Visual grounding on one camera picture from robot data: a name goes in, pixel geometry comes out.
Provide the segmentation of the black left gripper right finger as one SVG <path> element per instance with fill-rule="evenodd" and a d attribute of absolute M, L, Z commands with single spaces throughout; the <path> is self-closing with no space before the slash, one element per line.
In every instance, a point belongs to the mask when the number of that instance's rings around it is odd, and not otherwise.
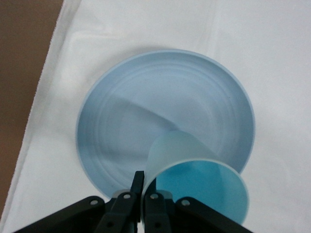
<path fill-rule="evenodd" d="M 146 233 L 249 233 L 250 230 L 192 197 L 173 201 L 156 188 L 156 179 L 143 198 Z"/>

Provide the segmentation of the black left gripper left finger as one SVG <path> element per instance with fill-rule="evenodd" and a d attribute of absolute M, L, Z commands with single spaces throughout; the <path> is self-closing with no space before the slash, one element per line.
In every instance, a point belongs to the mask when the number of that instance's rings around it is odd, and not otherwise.
<path fill-rule="evenodd" d="M 144 172 L 137 171 L 131 188 L 109 202 L 98 196 L 82 199 L 20 230 L 18 233 L 136 233 Z"/>

